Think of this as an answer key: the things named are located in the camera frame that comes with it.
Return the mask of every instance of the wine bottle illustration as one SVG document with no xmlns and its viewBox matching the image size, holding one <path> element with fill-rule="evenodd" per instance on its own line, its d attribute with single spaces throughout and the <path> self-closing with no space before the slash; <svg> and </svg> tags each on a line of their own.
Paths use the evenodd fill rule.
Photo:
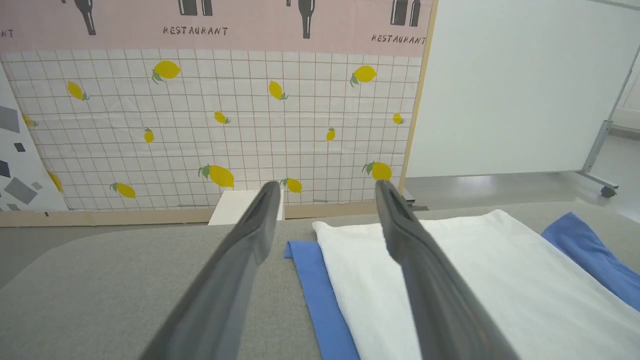
<svg viewBox="0 0 640 360">
<path fill-rule="evenodd" d="M 202 15 L 213 16 L 213 7 L 211 0 L 202 0 Z"/>
<path fill-rule="evenodd" d="M 93 16 L 91 15 L 93 0 L 75 0 L 75 2 L 76 7 L 82 13 L 87 32 L 89 32 L 89 35 L 95 35 L 95 26 L 93 24 Z"/>
<path fill-rule="evenodd" d="M 391 25 L 404 26 L 409 0 L 393 0 L 391 6 Z"/>
<path fill-rule="evenodd" d="M 298 0 L 298 9 L 302 15 L 302 37 L 311 38 L 311 15 L 316 9 L 316 0 Z"/>
<path fill-rule="evenodd" d="M 411 5 L 411 15 L 409 16 L 409 26 L 418 26 L 420 19 L 420 0 L 413 0 Z"/>
<path fill-rule="evenodd" d="M 196 0 L 178 0 L 178 5 L 180 6 L 180 15 L 198 15 Z"/>
</svg>

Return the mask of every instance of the whiteboard stand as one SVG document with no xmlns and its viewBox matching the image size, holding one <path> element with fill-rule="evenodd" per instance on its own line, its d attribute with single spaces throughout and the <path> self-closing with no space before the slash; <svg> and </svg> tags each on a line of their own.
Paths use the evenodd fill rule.
<svg viewBox="0 0 640 360">
<path fill-rule="evenodd" d="M 624 84 L 622 84 L 622 87 L 620 88 L 620 92 L 618 93 L 618 98 L 616 99 L 616 103 L 613 104 L 613 109 L 611 109 L 611 112 L 609 113 L 609 118 L 602 123 L 602 127 L 598 132 L 598 136 L 596 137 L 596 141 L 593 143 L 593 147 L 591 148 L 591 151 L 589 151 L 589 155 L 587 155 L 587 160 L 584 162 L 584 166 L 582 167 L 582 170 L 577 172 L 578 174 L 586 177 L 587 179 L 591 181 L 595 181 L 600 185 L 603 185 L 604 187 L 600 190 L 600 194 L 602 195 L 602 197 L 605 197 L 607 199 L 616 196 L 616 192 L 617 192 L 616 190 L 618 189 L 619 186 L 601 177 L 592 175 L 589 173 L 589 171 L 591 171 L 593 164 L 595 164 L 596 162 L 596 158 L 598 157 L 598 154 L 600 154 L 600 150 L 602 149 L 604 140 L 607 138 L 607 135 L 609 135 L 609 131 L 611 130 L 611 125 L 613 125 L 613 120 L 612 120 L 613 113 L 616 111 L 616 108 L 618 107 L 618 103 L 622 98 L 622 94 L 625 91 L 625 88 L 627 87 L 627 83 L 629 82 L 629 79 L 631 78 L 631 73 L 633 73 L 634 65 L 636 63 L 638 54 L 640 54 L 640 46 L 636 50 L 636 57 L 634 58 L 634 61 L 631 63 L 631 67 L 629 67 L 629 72 L 627 73 L 627 77 L 625 78 Z"/>
<path fill-rule="evenodd" d="M 589 171 L 591 170 L 591 167 L 593 167 L 593 164 L 595 163 L 596 158 L 598 157 L 598 153 L 600 153 L 600 149 L 604 144 L 604 140 L 607 138 L 607 135 L 609 134 L 609 130 L 611 129 L 611 124 L 613 124 L 613 121 L 611 119 L 606 120 L 605 122 L 602 123 L 602 128 L 598 133 L 598 137 L 596 138 L 595 143 L 593 143 L 593 148 L 591 148 L 591 152 L 589 152 L 587 161 L 584 163 L 584 168 L 582 168 L 582 171 L 577 172 L 579 175 L 582 175 L 591 181 L 595 181 L 596 183 L 603 185 L 604 187 L 600 190 L 600 194 L 602 195 L 602 197 L 605 197 L 607 199 L 614 197 L 616 195 L 616 192 L 617 192 L 616 190 L 618 189 L 619 186 L 599 176 L 592 175 L 589 173 Z"/>
</svg>

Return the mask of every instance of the gray table surface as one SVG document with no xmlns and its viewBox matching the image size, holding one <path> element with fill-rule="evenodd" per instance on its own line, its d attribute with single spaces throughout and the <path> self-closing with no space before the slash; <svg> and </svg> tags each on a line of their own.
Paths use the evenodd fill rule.
<svg viewBox="0 0 640 360">
<path fill-rule="evenodd" d="M 640 224 L 587 204 L 517 204 L 416 213 L 420 219 L 500 208 L 540 233 L 573 211 L 640 270 Z M 239 359 L 320 359 L 287 240 L 315 240 L 311 223 L 378 222 L 376 215 L 280 222 L 259 268 Z M 66 243 L 0 290 L 0 359 L 136 359 L 231 225 L 121 231 Z"/>
</svg>

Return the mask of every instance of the wooden board edge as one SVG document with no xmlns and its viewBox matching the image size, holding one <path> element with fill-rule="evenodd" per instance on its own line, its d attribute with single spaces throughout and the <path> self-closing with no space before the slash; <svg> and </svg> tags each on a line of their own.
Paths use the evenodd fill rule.
<svg viewBox="0 0 640 360">
<path fill-rule="evenodd" d="M 413 132 L 415 131 L 415 123 L 418 121 L 418 110 L 420 109 L 420 99 L 422 98 L 422 89 L 424 88 L 424 76 L 427 73 L 427 64 L 429 63 L 429 54 L 431 52 L 431 41 L 433 39 L 433 30 L 436 26 L 436 15 L 438 13 L 438 0 L 433 0 L 431 4 L 431 14 L 429 16 L 429 29 L 427 30 L 427 41 L 424 45 L 424 54 L 422 55 L 422 65 L 420 66 L 420 78 L 418 79 L 418 90 L 415 93 L 415 103 L 413 104 L 413 115 L 411 126 L 409 127 L 409 137 L 406 141 L 406 150 L 404 152 L 404 163 L 402 174 L 400 175 L 400 188 L 398 192 L 402 195 L 404 191 L 404 179 L 406 178 L 406 168 L 409 165 L 409 156 L 411 155 L 411 145 L 413 143 Z"/>
<path fill-rule="evenodd" d="M 285 218 L 339 217 L 375 214 L 375 202 L 349 204 L 286 205 Z M 206 224 L 213 209 L 136 211 L 2 211 L 0 227 L 104 226 L 152 224 Z"/>
<path fill-rule="evenodd" d="M 136 211 L 3 211 L 0 227 L 102 226 L 207 223 L 213 209 Z"/>
</svg>

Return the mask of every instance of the lemon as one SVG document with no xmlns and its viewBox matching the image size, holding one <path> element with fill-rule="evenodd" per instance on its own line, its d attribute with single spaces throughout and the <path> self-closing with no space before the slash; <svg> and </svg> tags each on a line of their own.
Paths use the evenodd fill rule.
<svg viewBox="0 0 640 360">
<path fill-rule="evenodd" d="M 113 191 L 119 192 L 124 197 L 128 197 L 130 199 L 136 198 L 136 192 L 129 185 L 121 184 L 121 183 L 113 183 L 111 184 L 110 187 Z"/>
<path fill-rule="evenodd" d="M 329 132 L 326 134 L 326 141 L 330 142 L 335 139 L 335 129 L 330 127 Z"/>
<path fill-rule="evenodd" d="M 216 121 L 220 124 L 228 124 L 231 122 L 231 120 L 229 120 L 225 116 L 225 114 L 221 113 L 220 111 L 216 111 L 215 113 L 213 113 L 213 118 L 216 119 Z"/>
<path fill-rule="evenodd" d="M 385 163 L 377 163 L 373 161 L 362 167 L 362 171 L 366 170 L 367 175 L 371 174 L 375 180 L 391 181 L 391 168 Z"/>
<path fill-rule="evenodd" d="M 60 182 L 60 179 L 58 178 L 58 176 L 56 174 L 52 173 L 51 171 L 47 171 L 47 174 L 49 175 L 51 180 L 53 180 L 53 183 L 58 188 L 58 191 L 62 192 L 62 183 Z"/>
<path fill-rule="evenodd" d="M 22 118 L 24 119 L 24 123 L 27 124 L 27 126 L 29 127 L 36 127 L 38 126 L 38 122 L 37 121 L 33 121 L 31 120 L 31 118 L 29 117 L 29 115 L 23 115 Z"/>
<path fill-rule="evenodd" d="M 148 127 L 145 128 L 145 141 L 147 143 L 154 141 L 154 132 L 151 131 L 151 129 L 149 129 Z"/>
<path fill-rule="evenodd" d="M 67 89 L 69 90 L 69 93 L 71 94 L 71 96 L 75 97 L 78 100 L 89 99 L 89 96 L 86 94 L 86 92 L 82 91 L 82 88 L 78 86 L 78 84 L 74 83 L 73 81 L 68 82 Z"/>
<path fill-rule="evenodd" d="M 153 73 L 151 74 L 151 80 L 157 84 L 158 81 L 164 81 L 163 78 L 173 79 L 180 74 L 180 70 L 182 69 L 180 69 L 180 67 L 178 67 L 178 65 L 173 61 L 160 61 L 156 67 L 154 67 Z"/>
<path fill-rule="evenodd" d="M 368 83 L 371 80 L 373 80 L 373 78 L 375 78 L 376 75 L 378 74 L 372 67 L 368 65 L 361 66 L 351 76 L 351 87 L 353 87 L 353 84 L 356 84 L 356 85 L 359 84 L 359 82 Z"/>
<path fill-rule="evenodd" d="M 292 193 L 302 192 L 302 184 L 298 180 L 287 178 L 280 181 L 280 184 L 288 187 L 289 191 Z"/>
<path fill-rule="evenodd" d="M 223 167 L 219 167 L 217 165 L 207 165 L 198 169 L 198 177 L 200 177 L 200 174 L 202 174 L 205 178 L 209 177 L 211 181 L 213 181 L 216 185 L 223 188 L 234 187 L 234 175 L 231 174 L 231 171 Z"/>
<path fill-rule="evenodd" d="M 286 100 L 289 96 L 282 91 L 280 84 L 272 81 L 269 83 L 269 93 L 278 100 Z"/>
<path fill-rule="evenodd" d="M 400 114 L 395 113 L 394 114 L 394 122 L 398 125 L 400 124 L 404 124 L 404 119 L 402 118 L 402 116 L 400 116 Z"/>
</svg>

